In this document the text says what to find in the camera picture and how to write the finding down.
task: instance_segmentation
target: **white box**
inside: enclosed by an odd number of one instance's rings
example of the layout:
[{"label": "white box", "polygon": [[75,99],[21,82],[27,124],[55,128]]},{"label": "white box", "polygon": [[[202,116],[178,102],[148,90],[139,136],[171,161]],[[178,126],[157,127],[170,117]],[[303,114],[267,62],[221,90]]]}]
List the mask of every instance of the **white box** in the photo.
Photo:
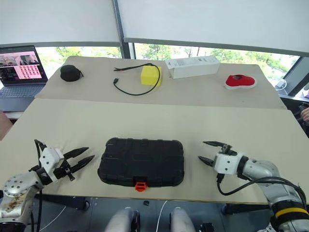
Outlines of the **white box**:
[{"label": "white box", "polygon": [[215,56],[170,59],[165,63],[173,79],[216,74],[220,66]]}]

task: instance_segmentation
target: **black hard case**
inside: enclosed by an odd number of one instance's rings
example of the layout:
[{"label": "black hard case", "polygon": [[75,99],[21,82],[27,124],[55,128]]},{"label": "black hard case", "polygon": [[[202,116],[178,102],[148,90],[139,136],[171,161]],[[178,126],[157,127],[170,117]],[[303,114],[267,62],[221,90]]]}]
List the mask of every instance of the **black hard case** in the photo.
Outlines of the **black hard case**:
[{"label": "black hard case", "polygon": [[176,186],[183,181],[183,145],[176,140],[119,139],[106,143],[98,169],[107,184],[149,187]]}]

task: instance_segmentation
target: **red latch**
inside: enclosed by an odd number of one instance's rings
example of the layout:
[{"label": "red latch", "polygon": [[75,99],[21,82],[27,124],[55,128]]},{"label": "red latch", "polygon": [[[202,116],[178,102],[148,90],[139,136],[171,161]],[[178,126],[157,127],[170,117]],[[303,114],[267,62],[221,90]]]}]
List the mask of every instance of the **red latch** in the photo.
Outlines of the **red latch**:
[{"label": "red latch", "polygon": [[138,192],[143,192],[147,189],[146,182],[136,182],[135,190]]}]

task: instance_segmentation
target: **laptop keyboard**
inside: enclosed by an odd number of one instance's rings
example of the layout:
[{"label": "laptop keyboard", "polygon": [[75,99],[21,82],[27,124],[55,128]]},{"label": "laptop keyboard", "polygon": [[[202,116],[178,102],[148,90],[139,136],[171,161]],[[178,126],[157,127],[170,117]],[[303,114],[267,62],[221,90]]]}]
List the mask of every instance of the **laptop keyboard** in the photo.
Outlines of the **laptop keyboard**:
[{"label": "laptop keyboard", "polygon": [[34,97],[43,89],[43,85],[37,86],[9,86],[0,90],[0,98],[26,98]]}]

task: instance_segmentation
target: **white cable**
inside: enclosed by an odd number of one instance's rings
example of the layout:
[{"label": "white cable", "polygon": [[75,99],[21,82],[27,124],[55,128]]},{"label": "white cable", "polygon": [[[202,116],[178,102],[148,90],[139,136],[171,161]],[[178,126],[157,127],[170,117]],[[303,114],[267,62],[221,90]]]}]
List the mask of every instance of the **white cable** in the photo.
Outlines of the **white cable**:
[{"label": "white cable", "polygon": [[165,202],[163,203],[162,208],[161,208],[161,210],[160,210],[160,214],[159,214],[159,218],[158,218],[158,223],[157,223],[157,225],[156,225],[156,230],[155,230],[155,232],[158,232],[159,221],[160,221],[161,213],[162,213],[163,207],[165,206],[166,202],[168,202],[168,201],[165,201]]},{"label": "white cable", "polygon": [[50,223],[48,223],[46,226],[44,226],[42,229],[40,229],[40,231],[46,229],[50,224],[52,224],[61,214],[62,212],[66,209],[66,206],[61,210],[61,212],[58,214],[57,217],[55,217]]}]

